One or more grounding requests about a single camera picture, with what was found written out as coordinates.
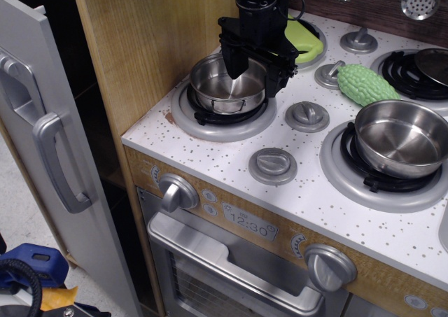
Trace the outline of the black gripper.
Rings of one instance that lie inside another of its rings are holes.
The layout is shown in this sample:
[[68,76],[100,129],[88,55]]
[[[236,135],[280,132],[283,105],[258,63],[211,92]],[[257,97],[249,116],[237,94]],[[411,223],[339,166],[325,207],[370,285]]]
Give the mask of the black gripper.
[[274,98],[295,72],[298,50],[286,38],[287,18],[279,9],[240,9],[239,17],[221,17],[220,43],[227,74],[240,77],[249,59],[266,66],[265,95]]

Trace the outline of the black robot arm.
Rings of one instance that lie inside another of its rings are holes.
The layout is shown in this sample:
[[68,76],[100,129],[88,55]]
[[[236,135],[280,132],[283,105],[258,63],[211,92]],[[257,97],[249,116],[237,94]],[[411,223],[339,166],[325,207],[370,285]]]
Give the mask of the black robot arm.
[[265,69],[265,96],[275,97],[296,72],[297,48],[287,39],[289,0],[235,0],[239,17],[221,17],[221,52],[227,74],[236,79],[254,59]]

